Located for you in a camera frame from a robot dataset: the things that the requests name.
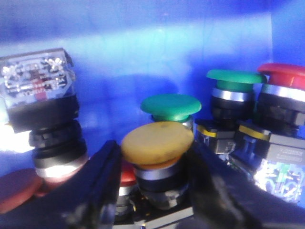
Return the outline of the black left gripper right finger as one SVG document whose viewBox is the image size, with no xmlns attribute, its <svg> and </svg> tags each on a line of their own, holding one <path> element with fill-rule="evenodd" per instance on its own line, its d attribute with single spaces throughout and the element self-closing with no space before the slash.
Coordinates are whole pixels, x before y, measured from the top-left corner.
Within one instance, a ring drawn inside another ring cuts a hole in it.
<svg viewBox="0 0 305 229">
<path fill-rule="evenodd" d="M 210 229 L 303 229 L 305 210 L 250 183 L 210 149 L 186 153 L 194 217 Z"/>
</svg>

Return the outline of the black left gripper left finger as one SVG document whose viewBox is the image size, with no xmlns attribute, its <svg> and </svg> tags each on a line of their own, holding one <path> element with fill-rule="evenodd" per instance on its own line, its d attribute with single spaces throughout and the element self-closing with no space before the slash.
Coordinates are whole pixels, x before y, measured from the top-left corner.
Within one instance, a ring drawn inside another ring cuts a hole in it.
<svg viewBox="0 0 305 229">
<path fill-rule="evenodd" d="M 0 217 L 2 229 L 111 229 L 121 177 L 121 154 L 111 140 L 71 179 Z"/>
</svg>

